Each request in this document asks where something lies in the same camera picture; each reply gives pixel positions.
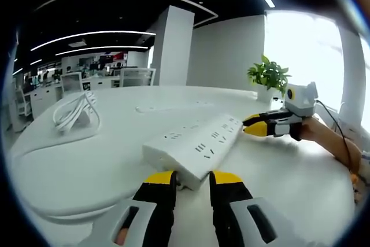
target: power strip switch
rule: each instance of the power strip switch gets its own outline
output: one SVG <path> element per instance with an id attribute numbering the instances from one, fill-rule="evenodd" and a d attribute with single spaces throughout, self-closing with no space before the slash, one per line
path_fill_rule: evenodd
<path id="1" fill-rule="evenodd" d="M 182 185 L 198 190 L 209 171 L 231 149 L 242 122 L 222 114 L 196 121 L 153 138 L 143 145 L 143 156 L 158 171 L 174 170 Z"/>

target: desk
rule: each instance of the desk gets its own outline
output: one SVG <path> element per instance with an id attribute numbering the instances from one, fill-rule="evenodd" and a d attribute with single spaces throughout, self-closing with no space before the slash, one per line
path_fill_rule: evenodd
<path id="1" fill-rule="evenodd" d="M 242 120 L 269 110 L 256 102 L 252 92 L 206 87 L 128 87 L 99 90 L 95 95 L 102 119 L 99 135 L 30 153 L 12 171 L 18 190 L 33 205 L 73 208 L 120 196 L 155 172 L 141 154 L 142 144 L 155 135 L 221 112 Z M 137 106 L 188 106 L 197 101 L 214 105 L 148 113 L 135 110 Z M 55 107 L 25 129 L 8 155 L 48 140 Z M 239 175 L 253 196 L 265 197 L 308 240 L 332 244 L 353 217 L 348 171 L 313 142 L 240 134 L 219 169 Z M 91 222 L 66 225 L 32 211 L 29 214 L 52 244 L 73 244 L 91 231 Z M 177 193 L 169 246 L 218 246 L 208 180 L 197 192 Z"/>
<path id="2" fill-rule="evenodd" d="M 24 94 L 24 98 L 31 102 L 34 119 L 39 117 L 47 108 L 51 107 L 62 97 L 63 92 L 60 83 L 38 87 L 36 90 Z"/>
<path id="3" fill-rule="evenodd" d="M 100 90 L 100 89 L 108 89 L 108 88 L 115 88 L 120 85 L 120 77 L 119 76 L 92 76 L 90 78 L 85 78 L 82 80 L 83 84 L 89 83 L 90 90 Z"/>

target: window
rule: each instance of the window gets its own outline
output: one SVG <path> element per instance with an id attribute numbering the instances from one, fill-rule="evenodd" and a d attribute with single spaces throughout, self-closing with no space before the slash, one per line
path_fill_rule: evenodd
<path id="1" fill-rule="evenodd" d="M 339 110 L 344 63 L 335 21 L 309 13 L 268 11 L 264 53 L 282 67 L 289 67 L 290 83 L 316 82 L 319 99 Z"/>
<path id="2" fill-rule="evenodd" d="M 365 94 L 365 106 L 364 114 L 362 116 L 361 125 L 364 129 L 370 132 L 370 47 L 365 41 L 361 38 L 362 50 L 365 57 L 365 67 L 366 67 L 366 94 Z"/>

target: human hand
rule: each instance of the human hand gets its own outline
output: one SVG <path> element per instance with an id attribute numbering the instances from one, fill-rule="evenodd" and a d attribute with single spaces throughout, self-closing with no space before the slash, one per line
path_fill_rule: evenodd
<path id="1" fill-rule="evenodd" d="M 117 234 L 116 239 L 114 240 L 114 243 L 120 246 L 124 245 L 127 232 L 128 232 L 127 228 L 121 229 L 120 232 Z"/>
<path id="2" fill-rule="evenodd" d="M 309 141 L 317 141 L 318 136 L 326 126 L 321 124 L 315 117 L 308 117 L 302 121 L 301 138 Z"/>

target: black ceiling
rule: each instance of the black ceiling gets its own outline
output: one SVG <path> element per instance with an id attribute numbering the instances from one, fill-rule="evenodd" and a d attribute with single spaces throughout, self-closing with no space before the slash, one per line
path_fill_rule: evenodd
<path id="1" fill-rule="evenodd" d="M 212 16 L 194 5 L 180 0 L 56 0 L 37 9 L 50 0 L 18 0 L 15 7 L 22 11 L 19 18 L 19 46 L 14 68 L 29 69 L 30 63 L 42 58 L 42 62 L 56 59 L 55 54 L 73 50 L 68 46 L 81 38 L 87 46 L 151 46 L 154 39 L 133 34 L 96 34 L 71 38 L 51 43 L 37 50 L 31 48 L 63 36 L 91 31 L 130 30 L 147 31 L 156 21 L 159 14 L 169 5 L 177 6 L 195 13 L 195 24 Z M 242 16 L 263 14 L 268 5 L 264 0 L 189 0 L 203 2 L 202 6 L 217 13 L 215 21 Z M 306 9 L 314 12 L 337 8 L 335 0 L 273 0 L 276 9 Z"/>

